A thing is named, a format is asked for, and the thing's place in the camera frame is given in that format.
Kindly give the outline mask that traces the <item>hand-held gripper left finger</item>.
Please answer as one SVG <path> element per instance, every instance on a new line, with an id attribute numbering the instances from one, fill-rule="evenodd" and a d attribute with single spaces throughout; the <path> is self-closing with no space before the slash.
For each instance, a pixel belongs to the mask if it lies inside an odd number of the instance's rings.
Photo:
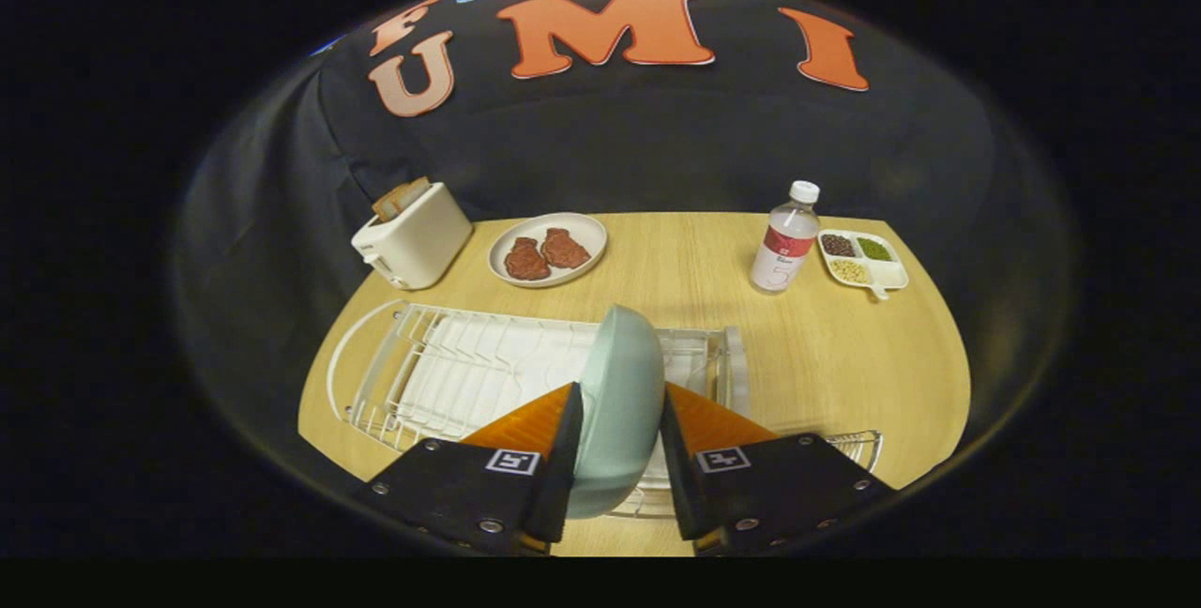
<path id="1" fill-rule="evenodd" d="M 582 387 L 567 383 L 464 440 L 417 442 L 352 500 L 446 552 L 546 556 L 563 536 L 582 419 Z"/>

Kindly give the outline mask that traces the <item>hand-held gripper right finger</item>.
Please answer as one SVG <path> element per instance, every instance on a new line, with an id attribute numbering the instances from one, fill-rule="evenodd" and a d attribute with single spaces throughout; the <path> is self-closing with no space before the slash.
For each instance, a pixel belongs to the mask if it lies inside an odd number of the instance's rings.
<path id="1" fill-rule="evenodd" d="M 698 558 L 802 552 L 896 493 L 815 433 L 778 435 L 674 383 L 661 441 L 679 536 Z"/>

